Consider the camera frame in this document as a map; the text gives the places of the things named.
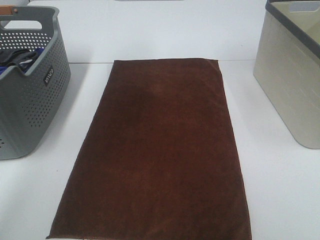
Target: perforated basket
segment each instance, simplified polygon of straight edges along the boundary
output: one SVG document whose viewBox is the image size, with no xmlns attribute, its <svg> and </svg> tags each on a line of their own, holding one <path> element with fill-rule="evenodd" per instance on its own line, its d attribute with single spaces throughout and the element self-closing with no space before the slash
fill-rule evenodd
<svg viewBox="0 0 320 240">
<path fill-rule="evenodd" d="M 0 27 L 0 50 L 44 48 L 23 73 L 10 66 L 0 75 L 0 160 L 32 152 L 54 118 L 70 80 L 70 68 L 54 7 L 10 7 L 0 21 L 38 21 L 42 29 Z"/>
</svg>

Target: dark gray trim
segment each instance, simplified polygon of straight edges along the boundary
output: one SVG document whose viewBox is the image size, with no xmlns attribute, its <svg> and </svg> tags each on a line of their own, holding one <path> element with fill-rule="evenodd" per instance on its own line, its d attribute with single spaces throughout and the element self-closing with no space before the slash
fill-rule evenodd
<svg viewBox="0 0 320 240">
<path fill-rule="evenodd" d="M 276 7 L 274 7 L 271 4 L 274 2 L 288 2 L 288 0 L 267 0 L 265 9 L 320 59 L 320 45 L 289 18 L 283 15 Z"/>
</svg>

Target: brown towel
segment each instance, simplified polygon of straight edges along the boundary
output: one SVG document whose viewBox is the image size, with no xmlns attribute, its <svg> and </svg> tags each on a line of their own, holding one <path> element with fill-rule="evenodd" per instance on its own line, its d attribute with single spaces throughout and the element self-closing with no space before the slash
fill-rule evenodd
<svg viewBox="0 0 320 240">
<path fill-rule="evenodd" d="M 114 62 L 48 238 L 251 239 L 216 60 Z"/>
</svg>

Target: basket handle hole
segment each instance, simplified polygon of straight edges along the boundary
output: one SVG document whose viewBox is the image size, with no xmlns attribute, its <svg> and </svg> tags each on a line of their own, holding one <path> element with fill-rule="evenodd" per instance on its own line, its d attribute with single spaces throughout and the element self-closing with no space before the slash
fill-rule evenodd
<svg viewBox="0 0 320 240">
<path fill-rule="evenodd" d="M 320 8 L 318 1 L 295 1 L 289 6 L 290 13 L 316 12 Z"/>
<path fill-rule="evenodd" d="M 15 30 L 15 29 L 32 29 L 32 30 L 41 30 L 42 25 L 38 21 L 30 21 L 30 20 L 12 20 L 7 25 L 4 26 L 6 22 L 1 21 L 1 25 L 7 30 Z"/>
</svg>

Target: white surface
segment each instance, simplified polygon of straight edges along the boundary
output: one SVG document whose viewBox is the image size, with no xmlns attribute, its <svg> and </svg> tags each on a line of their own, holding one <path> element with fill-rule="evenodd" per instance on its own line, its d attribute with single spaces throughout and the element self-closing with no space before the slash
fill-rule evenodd
<svg viewBox="0 0 320 240">
<path fill-rule="evenodd" d="M 72 63 L 255 59 L 266 0 L 32 1 L 54 6 Z"/>
<path fill-rule="evenodd" d="M 219 62 L 253 240 L 319 240 L 320 150 L 297 143 L 253 77 L 254 61 Z"/>
<path fill-rule="evenodd" d="M 319 240 L 320 150 L 302 147 L 293 139 L 253 77 L 254 61 L 234 61 L 255 58 L 265 1 L 67 2 L 33 3 L 60 8 L 70 61 L 233 60 L 219 65 L 253 240 Z M 158 31 L 150 29 L 151 25 Z M 213 36 L 221 39 L 214 41 Z M 71 64 L 72 78 L 62 105 L 37 149 L 24 158 L 0 161 L 0 240 L 43 240 L 49 234 L 111 66 Z"/>
<path fill-rule="evenodd" d="M 253 240 L 318 240 L 320 150 L 293 139 L 253 77 L 253 60 L 219 65 Z M 111 66 L 72 64 L 63 103 L 36 151 L 0 161 L 1 240 L 43 240 L 49 234 Z"/>
</svg>

